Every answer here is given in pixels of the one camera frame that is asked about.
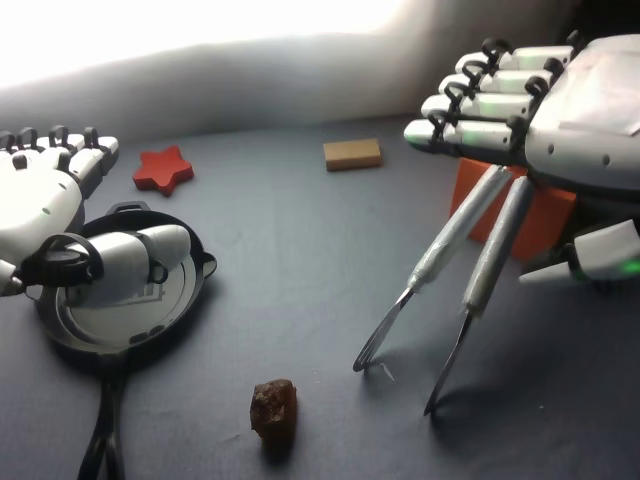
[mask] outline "red star-shaped block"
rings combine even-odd
[[[176,145],[163,152],[142,152],[140,162],[142,167],[133,174],[138,190],[159,190],[168,197],[178,183],[193,178],[193,167],[182,158]]]

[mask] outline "cast iron skillet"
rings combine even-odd
[[[200,239],[187,224],[151,211],[143,202],[116,204],[106,216],[82,229],[82,236],[89,238],[167,224],[187,229],[191,252],[161,286],[149,284],[130,299],[102,309],[69,308],[64,305],[64,291],[57,288],[44,289],[37,302],[42,325],[57,350],[81,368],[89,368],[102,381],[98,419],[78,480],[97,479],[105,453],[109,480],[124,480],[118,423],[125,374],[146,365],[170,346],[188,323],[181,320],[198,296],[202,282],[217,267],[216,259],[203,250]]]

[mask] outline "table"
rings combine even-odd
[[[471,327],[437,415],[427,396],[461,325],[480,252],[467,242],[409,303],[366,374],[351,365],[447,219],[457,162],[412,150],[409,118],[123,146],[87,203],[124,200],[190,224],[218,271],[189,335],[130,377],[128,478],[602,479],[640,471],[640,299],[534,290],[513,260]],[[380,169],[329,174],[322,144],[377,137]],[[178,144],[196,178],[139,192],[143,150]],[[0,478],[75,478],[99,385],[54,354],[24,297],[0,301]],[[289,378],[299,423],[274,463],[250,430],[253,386]]]

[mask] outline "wooden block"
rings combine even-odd
[[[453,215],[489,166],[488,163],[468,158],[460,159],[450,215]],[[527,173],[526,169],[521,167],[509,167],[509,170],[513,173],[513,179],[502,189],[469,235],[477,242],[484,243],[487,240],[513,180]],[[559,242],[575,205],[575,193],[546,186],[536,188],[529,213],[516,237],[511,255],[526,261],[537,253],[553,248]]]
[[[324,157],[329,172],[382,165],[380,147],[375,138],[353,142],[325,143]]]

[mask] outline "brown rock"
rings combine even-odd
[[[274,380],[256,385],[251,400],[251,430],[266,445],[286,445],[293,441],[298,402],[290,380]]]

